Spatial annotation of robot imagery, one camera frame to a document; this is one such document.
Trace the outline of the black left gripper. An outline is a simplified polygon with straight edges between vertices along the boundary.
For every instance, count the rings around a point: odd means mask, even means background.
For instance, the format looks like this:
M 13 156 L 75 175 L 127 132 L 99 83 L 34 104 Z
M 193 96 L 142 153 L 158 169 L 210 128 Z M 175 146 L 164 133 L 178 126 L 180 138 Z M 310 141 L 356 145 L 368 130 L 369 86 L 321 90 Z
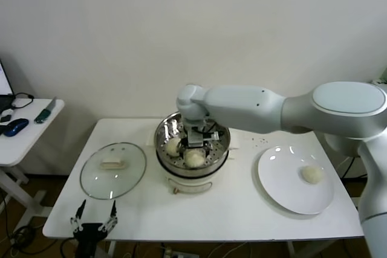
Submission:
M 78 242 L 75 253 L 75 258 L 90 258 L 94 257 L 97 249 L 97 244 L 107 237 L 107 231 L 117 225 L 117 208 L 115 201 L 113 202 L 110 216 L 108 220 L 102 223 L 85 223 L 81 225 L 81 217 L 85 209 L 86 199 L 83 200 L 80 207 L 77 209 L 75 216 L 70 218 L 70 224 L 73 231 L 73 236 Z

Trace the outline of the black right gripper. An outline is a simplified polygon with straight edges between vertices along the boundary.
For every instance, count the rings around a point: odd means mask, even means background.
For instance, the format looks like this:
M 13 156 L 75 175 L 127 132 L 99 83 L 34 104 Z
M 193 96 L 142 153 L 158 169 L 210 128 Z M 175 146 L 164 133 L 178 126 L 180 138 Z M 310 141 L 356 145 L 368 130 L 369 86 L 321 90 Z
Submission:
M 180 157 L 184 157 L 186 149 L 201 149 L 209 147 L 212 141 L 211 133 L 189 132 L 186 137 L 181 139 L 181 144 L 178 145 L 178 153 Z M 214 160 L 214 150 L 207 148 L 205 150 L 206 160 Z

